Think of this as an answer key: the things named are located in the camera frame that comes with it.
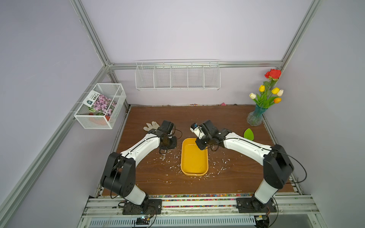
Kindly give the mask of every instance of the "white wire basket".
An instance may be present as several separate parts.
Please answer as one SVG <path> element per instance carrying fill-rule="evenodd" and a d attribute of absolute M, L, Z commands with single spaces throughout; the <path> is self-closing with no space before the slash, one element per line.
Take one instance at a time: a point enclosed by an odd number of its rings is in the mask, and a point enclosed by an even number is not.
<path fill-rule="evenodd" d="M 219 64 L 138 65 L 138 90 L 204 90 L 220 88 Z"/>
<path fill-rule="evenodd" d="M 126 99 L 126 93 L 121 84 L 114 83 L 98 83 L 94 86 L 93 90 L 112 99 L 112 102 L 116 102 L 109 121 L 105 117 L 105 114 L 102 116 L 89 115 L 90 110 L 84 104 L 78 108 L 74 116 L 85 129 L 112 129 Z"/>

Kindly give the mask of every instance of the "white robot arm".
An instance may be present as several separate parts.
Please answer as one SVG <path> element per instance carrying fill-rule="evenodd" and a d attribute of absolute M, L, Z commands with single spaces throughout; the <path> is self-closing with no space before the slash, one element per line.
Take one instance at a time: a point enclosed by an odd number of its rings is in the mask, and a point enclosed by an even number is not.
<path fill-rule="evenodd" d="M 219 131 L 210 120 L 199 126 L 194 123 L 190 130 L 197 136 L 196 144 L 201 150 L 207 145 L 218 145 L 246 155 L 264 167 L 264 179 L 252 198 L 237 199 L 241 213 L 266 211 L 272 205 L 272 196 L 284 187 L 294 170 L 284 148 L 280 145 L 271 147 L 245 139 L 227 129 Z"/>
<path fill-rule="evenodd" d="M 173 149 L 177 145 L 173 136 L 174 124 L 164 120 L 158 129 L 150 130 L 142 140 L 121 153 L 111 153 L 105 165 L 101 186 L 122 196 L 129 202 L 124 204 L 124 215 L 139 215 L 148 207 L 161 213 L 161 200 L 149 200 L 148 195 L 135 185 L 135 168 L 152 150 Z"/>

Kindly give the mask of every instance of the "work glove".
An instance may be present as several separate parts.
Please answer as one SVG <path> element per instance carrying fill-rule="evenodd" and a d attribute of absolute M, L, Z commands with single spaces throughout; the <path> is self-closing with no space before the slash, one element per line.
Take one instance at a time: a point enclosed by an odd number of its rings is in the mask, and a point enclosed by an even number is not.
<path fill-rule="evenodd" d="M 150 123 L 146 123 L 146 124 L 147 124 L 147 127 L 143 127 L 143 130 L 145 130 L 145 131 L 149 131 L 151 129 L 157 129 L 160 127 L 158 125 L 158 123 L 156 123 L 155 121 L 152 121 L 152 124 L 150 124 Z"/>

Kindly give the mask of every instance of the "black mounting plate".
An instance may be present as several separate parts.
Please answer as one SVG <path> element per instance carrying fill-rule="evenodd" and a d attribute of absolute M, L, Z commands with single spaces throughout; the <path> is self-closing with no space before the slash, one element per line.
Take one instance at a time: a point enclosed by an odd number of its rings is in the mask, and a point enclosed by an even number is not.
<path fill-rule="evenodd" d="M 176 139 L 176 136 L 172 136 L 171 138 L 170 138 L 170 140 L 171 140 L 171 145 L 170 146 L 164 146 L 164 145 L 162 145 L 161 143 L 160 143 L 160 150 L 169 150 L 169 149 L 174 149 L 174 148 L 176 148 L 176 146 L 177 146 L 177 139 Z"/>
<path fill-rule="evenodd" d="M 131 202 L 124 203 L 123 214 L 124 215 L 142 215 L 142 214 L 143 215 L 148 215 L 148 214 L 153 215 L 155 213 L 157 215 L 160 215 L 161 208 L 162 208 L 162 200 L 160 200 L 160 199 L 150 200 L 149 199 L 146 212 L 139 210 L 138 208 L 136 208 L 133 205 L 134 204 L 132 204 Z"/>
<path fill-rule="evenodd" d="M 251 197 L 249 198 L 237 198 L 236 199 L 238 212 L 239 213 L 265 213 L 267 214 L 270 210 L 271 213 L 277 212 L 276 205 L 274 204 L 274 200 L 270 198 L 267 202 L 267 206 L 262 208 L 261 210 L 253 210 L 251 207 Z"/>

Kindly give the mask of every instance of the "blue glass vase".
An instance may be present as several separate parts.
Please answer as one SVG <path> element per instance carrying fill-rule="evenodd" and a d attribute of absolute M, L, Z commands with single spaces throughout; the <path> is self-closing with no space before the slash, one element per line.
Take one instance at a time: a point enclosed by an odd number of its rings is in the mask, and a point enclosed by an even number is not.
<path fill-rule="evenodd" d="M 260 108 L 258 105 L 256 105 L 255 111 L 250 112 L 248 115 L 247 123 L 249 123 L 251 126 L 259 126 L 263 120 L 262 115 L 266 110 L 267 108 Z"/>

